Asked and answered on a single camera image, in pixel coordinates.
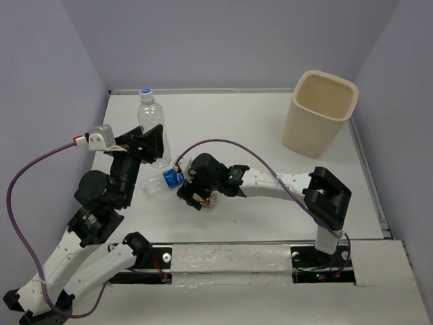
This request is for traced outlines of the small bottle red cap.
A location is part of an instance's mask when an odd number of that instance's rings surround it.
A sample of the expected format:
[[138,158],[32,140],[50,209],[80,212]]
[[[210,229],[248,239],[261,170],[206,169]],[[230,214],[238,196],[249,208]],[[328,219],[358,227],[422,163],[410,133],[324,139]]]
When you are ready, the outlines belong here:
[[217,193],[212,192],[208,198],[201,198],[198,194],[194,194],[193,199],[199,202],[202,207],[213,209],[217,203]]

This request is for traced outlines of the clear bottle blue label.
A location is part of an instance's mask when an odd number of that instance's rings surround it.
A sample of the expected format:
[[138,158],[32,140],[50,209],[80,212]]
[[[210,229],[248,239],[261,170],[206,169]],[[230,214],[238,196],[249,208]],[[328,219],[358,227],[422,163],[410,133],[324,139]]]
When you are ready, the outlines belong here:
[[148,200],[153,200],[175,188],[181,186],[185,178],[182,173],[173,169],[166,170],[140,183],[143,195]]

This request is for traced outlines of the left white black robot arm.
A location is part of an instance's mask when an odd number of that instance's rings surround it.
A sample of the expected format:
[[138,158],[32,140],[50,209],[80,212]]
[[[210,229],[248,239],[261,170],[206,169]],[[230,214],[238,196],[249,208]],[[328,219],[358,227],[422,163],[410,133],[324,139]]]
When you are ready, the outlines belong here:
[[80,316],[73,305],[95,288],[104,289],[108,280],[124,269],[134,273],[150,264],[161,280],[168,280],[152,244],[139,232],[127,234],[97,263],[81,271],[85,260],[105,244],[124,217],[119,211],[131,205],[142,164],[152,164],[164,153],[164,127],[158,124],[148,131],[136,127],[118,137],[109,125],[101,125],[79,135],[69,144],[52,150],[23,167],[18,175],[58,152],[71,147],[100,151],[113,158],[110,172],[85,173],[74,194],[80,209],[68,222],[62,239],[46,262],[41,263],[18,227],[12,211],[15,176],[7,189],[7,213],[18,237],[30,253],[37,273],[23,287],[8,291],[3,301],[12,311],[23,314],[20,324],[64,324]]

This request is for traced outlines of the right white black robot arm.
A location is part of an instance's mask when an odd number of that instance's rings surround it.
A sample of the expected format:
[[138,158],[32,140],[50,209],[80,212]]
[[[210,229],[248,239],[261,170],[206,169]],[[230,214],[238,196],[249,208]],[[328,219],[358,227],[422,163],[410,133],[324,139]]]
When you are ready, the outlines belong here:
[[203,153],[194,159],[178,158],[173,169],[184,176],[178,197],[197,210],[214,192],[226,197],[267,197],[299,204],[317,224],[311,249],[313,261],[327,265],[336,258],[352,192],[325,167],[315,167],[310,173],[284,174],[246,165],[226,167]]

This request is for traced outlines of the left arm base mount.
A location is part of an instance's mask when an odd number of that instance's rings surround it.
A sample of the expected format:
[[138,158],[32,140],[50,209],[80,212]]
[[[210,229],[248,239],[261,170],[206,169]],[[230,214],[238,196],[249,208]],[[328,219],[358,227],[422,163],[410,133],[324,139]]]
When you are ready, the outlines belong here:
[[172,247],[157,245],[150,258],[132,269],[124,269],[111,277],[110,284],[164,285],[172,283]]

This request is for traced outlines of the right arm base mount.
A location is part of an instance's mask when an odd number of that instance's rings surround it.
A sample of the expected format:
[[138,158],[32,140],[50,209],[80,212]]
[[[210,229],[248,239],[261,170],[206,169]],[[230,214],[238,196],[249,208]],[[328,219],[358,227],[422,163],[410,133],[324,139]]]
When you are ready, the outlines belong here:
[[295,284],[356,282],[347,246],[340,245],[333,255],[314,246],[292,246],[292,280]]

